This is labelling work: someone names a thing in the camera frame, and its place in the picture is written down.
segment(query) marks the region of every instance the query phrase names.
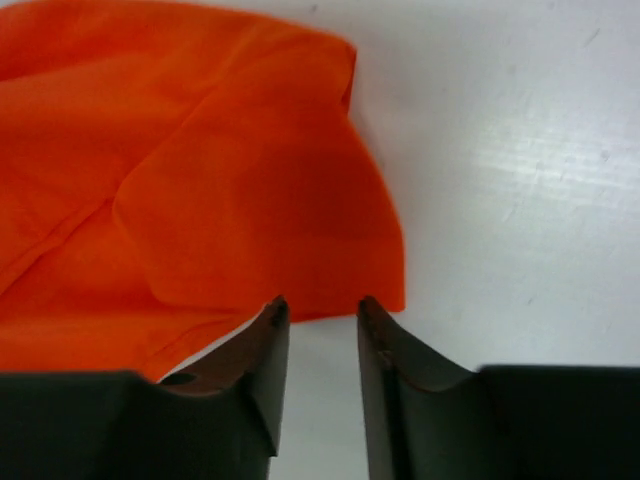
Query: white table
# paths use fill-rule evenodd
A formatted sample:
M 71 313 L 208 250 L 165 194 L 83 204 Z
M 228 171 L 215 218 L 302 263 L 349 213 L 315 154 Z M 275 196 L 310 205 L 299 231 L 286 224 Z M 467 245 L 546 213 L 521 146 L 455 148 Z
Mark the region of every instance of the white table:
M 226 3 L 358 46 L 407 329 L 468 368 L 640 364 L 640 2 Z M 367 479 L 353 320 L 295 326 L 290 357 L 272 478 Z

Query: orange cloth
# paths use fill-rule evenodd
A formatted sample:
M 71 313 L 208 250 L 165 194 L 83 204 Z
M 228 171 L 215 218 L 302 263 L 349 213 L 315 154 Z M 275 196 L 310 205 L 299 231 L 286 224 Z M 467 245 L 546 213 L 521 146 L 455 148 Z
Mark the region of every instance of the orange cloth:
M 402 236 L 347 110 L 355 51 L 154 2 L 0 9 L 0 370 L 157 379 L 284 294 L 403 308 Z

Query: white surface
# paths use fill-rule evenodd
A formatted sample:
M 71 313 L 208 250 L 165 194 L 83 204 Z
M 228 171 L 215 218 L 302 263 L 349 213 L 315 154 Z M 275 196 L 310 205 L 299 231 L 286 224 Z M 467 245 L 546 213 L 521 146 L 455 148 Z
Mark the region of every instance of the white surface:
M 359 48 L 401 323 L 485 362 L 640 365 L 640 2 L 228 0 Z M 367 479 L 352 321 L 295 326 L 274 480 Z

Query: orange fabric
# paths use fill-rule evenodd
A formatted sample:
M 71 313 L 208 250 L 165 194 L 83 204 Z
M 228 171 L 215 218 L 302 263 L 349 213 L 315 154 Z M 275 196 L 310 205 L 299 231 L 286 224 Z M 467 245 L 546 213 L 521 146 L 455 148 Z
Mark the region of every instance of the orange fabric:
M 284 294 L 403 308 L 355 51 L 184 4 L 0 9 L 0 369 L 157 379 Z

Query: white background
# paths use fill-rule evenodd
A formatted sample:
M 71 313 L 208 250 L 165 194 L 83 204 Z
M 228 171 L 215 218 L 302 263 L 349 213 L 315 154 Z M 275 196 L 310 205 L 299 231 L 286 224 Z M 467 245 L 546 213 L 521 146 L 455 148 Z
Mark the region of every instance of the white background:
M 358 47 L 407 329 L 468 368 L 640 365 L 640 2 L 225 3 Z M 290 358 L 271 477 L 367 479 L 353 319 L 294 326 Z

